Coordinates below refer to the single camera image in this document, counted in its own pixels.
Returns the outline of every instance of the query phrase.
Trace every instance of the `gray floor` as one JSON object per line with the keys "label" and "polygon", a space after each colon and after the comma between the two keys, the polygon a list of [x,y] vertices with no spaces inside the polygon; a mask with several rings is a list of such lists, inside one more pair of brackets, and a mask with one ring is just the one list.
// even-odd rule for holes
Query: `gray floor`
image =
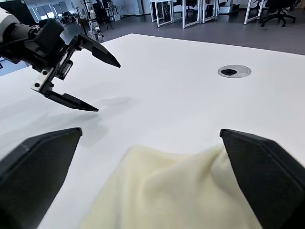
{"label": "gray floor", "polygon": [[[101,28],[106,40],[137,33],[305,54],[305,10],[296,9],[290,14],[296,16],[296,23],[292,24],[290,19],[287,19],[286,27],[282,27],[282,23],[277,24],[277,20],[266,23],[265,27],[261,27],[258,21],[244,25],[244,10],[241,10],[238,14],[220,15],[218,21],[187,27],[184,30],[181,21],[157,28],[150,15],[127,17],[113,22],[113,30],[106,30],[105,25],[101,25]],[[82,32],[77,24],[67,24],[65,28],[62,37],[66,42]]]}

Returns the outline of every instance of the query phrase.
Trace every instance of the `table surface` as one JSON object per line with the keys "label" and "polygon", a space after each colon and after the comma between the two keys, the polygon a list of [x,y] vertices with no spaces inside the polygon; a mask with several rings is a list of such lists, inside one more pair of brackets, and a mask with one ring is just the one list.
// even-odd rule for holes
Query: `table surface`
{"label": "table surface", "polygon": [[[127,150],[136,144],[196,153],[221,144],[221,128],[277,141],[305,165],[305,56],[130,34],[103,44],[121,63],[83,50],[54,90],[100,109],[72,110],[31,90],[30,67],[0,77],[0,157],[25,138],[80,126],[67,179],[40,229],[73,229]],[[241,64],[245,78],[217,74]]]}

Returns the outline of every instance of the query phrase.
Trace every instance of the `black chair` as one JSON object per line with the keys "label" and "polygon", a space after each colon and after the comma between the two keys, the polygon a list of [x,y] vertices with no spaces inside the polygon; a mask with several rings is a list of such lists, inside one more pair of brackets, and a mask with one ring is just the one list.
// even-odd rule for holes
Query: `black chair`
{"label": "black chair", "polygon": [[285,8],[290,8],[294,6],[295,2],[296,0],[268,0],[266,3],[266,7],[268,7],[268,12],[274,13],[277,11],[277,13],[262,18],[262,27],[265,26],[265,23],[267,21],[270,21],[274,18],[277,18],[278,22],[283,21],[283,27],[286,26],[285,18],[290,18],[293,20],[292,23],[295,23],[295,17],[288,15],[286,12],[284,12]]}

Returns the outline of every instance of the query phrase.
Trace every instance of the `cream towel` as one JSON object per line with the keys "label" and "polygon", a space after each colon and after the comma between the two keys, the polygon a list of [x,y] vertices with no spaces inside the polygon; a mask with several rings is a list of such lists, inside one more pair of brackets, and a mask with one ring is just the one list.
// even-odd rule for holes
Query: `cream towel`
{"label": "cream towel", "polygon": [[223,147],[176,155],[130,149],[82,229],[262,229]]}

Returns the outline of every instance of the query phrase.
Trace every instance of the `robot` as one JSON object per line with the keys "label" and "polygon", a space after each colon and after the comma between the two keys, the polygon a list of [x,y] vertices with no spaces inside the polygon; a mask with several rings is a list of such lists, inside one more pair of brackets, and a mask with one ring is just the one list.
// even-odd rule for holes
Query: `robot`
{"label": "robot", "polygon": [[85,48],[97,59],[121,67],[115,57],[95,40],[79,34],[69,45],[60,37],[64,28],[52,19],[43,20],[39,26],[27,26],[15,16],[0,8],[0,56],[17,64],[24,61],[40,72],[32,89],[46,98],[72,109],[98,111],[90,104],[69,94],[53,91],[52,80],[64,80],[73,62],[70,60],[75,51]]}
{"label": "robot", "polygon": [[102,32],[100,30],[100,26],[96,20],[96,14],[94,12],[94,8],[92,5],[91,0],[86,0],[86,6],[87,10],[90,15],[89,19],[89,27],[90,31],[88,32],[88,35],[90,35],[93,39],[95,38],[98,43],[103,43],[104,42],[104,36],[102,35]]}
{"label": "robot", "polygon": [[75,8],[82,19],[89,19],[88,36],[96,40],[98,43],[104,42],[104,36],[100,30],[100,26],[96,20],[96,14],[93,8],[91,0],[85,0],[86,6],[84,6],[83,0],[72,0],[71,5]]}

